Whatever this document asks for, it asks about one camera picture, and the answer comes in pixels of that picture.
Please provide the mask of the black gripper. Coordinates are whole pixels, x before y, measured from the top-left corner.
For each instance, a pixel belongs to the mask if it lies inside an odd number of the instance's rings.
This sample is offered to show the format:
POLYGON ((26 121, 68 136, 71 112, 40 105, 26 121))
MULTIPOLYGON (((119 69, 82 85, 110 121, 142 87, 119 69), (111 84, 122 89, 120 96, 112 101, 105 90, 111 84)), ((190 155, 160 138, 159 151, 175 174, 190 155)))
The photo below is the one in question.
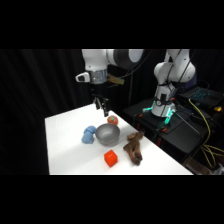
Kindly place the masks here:
POLYGON ((96 108, 101 109, 101 102, 99 97, 102 97, 102 109, 104 111, 104 117, 107 117, 109 112, 109 99, 105 98, 107 96, 107 84, 102 83, 102 84, 91 84, 90 85, 92 95, 95 97, 94 98, 94 103, 96 104, 96 108))

